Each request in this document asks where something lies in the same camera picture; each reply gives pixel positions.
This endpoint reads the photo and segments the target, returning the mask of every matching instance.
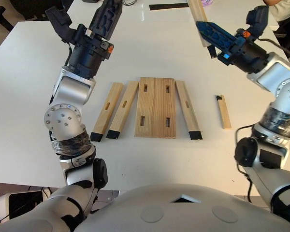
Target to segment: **chair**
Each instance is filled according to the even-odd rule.
[[[4,17],[3,17],[3,12],[5,11],[5,8],[3,6],[0,6],[0,24],[2,26],[4,26],[8,31],[11,31],[14,27],[12,26],[12,24],[10,24],[8,22],[8,20],[6,20]]]

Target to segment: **table surface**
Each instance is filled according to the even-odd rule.
[[[191,141],[176,99],[176,139],[134,137],[136,99],[118,140],[103,138],[97,157],[106,161],[106,189],[130,190],[160,183],[189,183],[245,195],[247,181],[235,167],[234,131],[259,121],[274,97],[249,82],[245,73],[209,57],[188,9],[150,12],[139,0],[123,8],[111,42],[115,45],[95,77],[97,84],[83,108],[90,132],[112,82],[140,77],[167,77],[187,83],[203,140]],[[208,20],[230,33],[246,27],[246,14],[226,14],[228,4],[215,0],[206,7]],[[74,27],[88,25],[98,4],[75,0],[70,8]],[[276,40],[270,28],[264,38]],[[267,51],[282,51],[262,42]],[[0,182],[61,187],[64,178],[51,148],[43,117],[68,47],[49,22],[20,22],[0,47]],[[233,130],[223,130],[215,94],[222,94]],[[240,133],[248,136],[249,131]],[[290,157],[286,164],[290,170]]]

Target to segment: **wooden board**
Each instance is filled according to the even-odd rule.
[[[223,129],[232,129],[226,100],[223,95],[216,95]]]
[[[204,12],[204,8],[203,8],[201,0],[188,0],[188,5],[191,10],[194,22],[197,22],[197,21],[207,22],[207,17]],[[208,41],[202,38],[200,33],[199,35],[200,35],[203,47],[208,47],[211,45]]]
[[[122,128],[125,125],[125,122],[126,122],[126,119],[127,119],[127,116],[131,108],[138,86],[139,86],[138,81],[129,82],[126,88],[126,91],[124,93],[124,96],[122,97],[119,107],[116,111],[112,124],[110,126],[110,129],[109,129],[110,131],[117,131],[117,132],[122,131]]]
[[[190,96],[184,81],[175,81],[175,86],[179,96],[180,105],[184,114],[186,125],[191,139],[202,139],[199,124],[193,110]]]
[[[122,88],[122,83],[113,83],[111,90],[105,100],[104,106],[101,109],[98,120],[93,128],[93,133],[102,135],[105,133],[106,127],[110,121]]]
[[[141,78],[135,136],[175,138],[175,84],[170,78]]]

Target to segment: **cable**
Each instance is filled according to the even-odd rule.
[[[69,55],[68,55],[68,57],[66,59],[66,62],[64,63],[64,66],[67,66],[68,65],[69,59],[70,59],[71,54],[72,54],[72,48],[70,46],[70,43],[68,43],[68,46],[69,46]]]
[[[255,125],[255,123],[254,124],[251,124],[251,125],[248,125],[248,126],[240,127],[240,128],[238,128],[235,131],[235,145],[237,145],[237,143],[238,143],[238,132],[240,130],[242,130],[242,129],[245,129],[245,128],[252,128],[254,125]],[[248,188],[248,193],[247,193],[247,199],[251,203],[250,193],[251,193],[251,188],[252,188],[252,184],[253,183],[252,183],[249,175],[247,173],[244,173],[243,171],[240,170],[240,166],[238,165],[238,163],[236,164],[236,168],[237,168],[238,172],[241,173],[241,174],[243,174],[244,177],[249,181],[249,188]]]
[[[124,6],[132,6],[137,2],[137,0],[133,0],[132,2],[127,2],[127,0],[122,0],[122,4]]]
[[[271,44],[275,45],[276,47],[280,48],[281,50],[283,50],[285,53],[287,53],[288,55],[290,55],[290,51],[286,48],[284,48],[283,46],[280,46],[279,44],[275,43],[273,40],[270,39],[258,39],[259,41],[266,41],[266,42],[270,42]]]
[[[252,203],[251,199],[250,199],[250,192],[251,192],[252,184],[253,184],[252,181],[250,181],[249,188],[248,188],[248,193],[247,193],[247,199],[248,199],[248,201],[250,203]]]

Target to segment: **wooden plank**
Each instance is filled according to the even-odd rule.
[[[192,140],[203,139],[185,82],[175,81],[175,86],[190,138]]]
[[[122,83],[113,83],[109,94],[105,100],[104,106],[101,109],[98,120],[93,128],[90,135],[91,141],[100,142],[103,137],[106,127],[110,121],[116,102],[118,101],[119,95],[123,88]]]
[[[207,22],[207,17],[204,12],[204,8],[202,5],[201,0],[188,0],[188,5],[191,10],[194,22],[196,23],[197,21],[202,21],[202,22]],[[201,38],[202,46],[203,47],[208,47],[211,44],[206,41],[205,39],[202,38],[201,34],[199,33],[199,36]]]
[[[232,129],[226,100],[223,95],[216,95],[223,129]]]
[[[106,138],[110,139],[118,138],[119,134],[121,133],[125,125],[138,86],[139,86],[138,81],[129,82],[127,89],[124,93],[124,96],[122,97],[122,100],[119,104],[119,108],[116,111],[116,114],[114,116],[114,119],[112,121],[112,124],[107,133]]]
[[[175,138],[175,84],[170,78],[141,78],[135,120],[137,137]]]

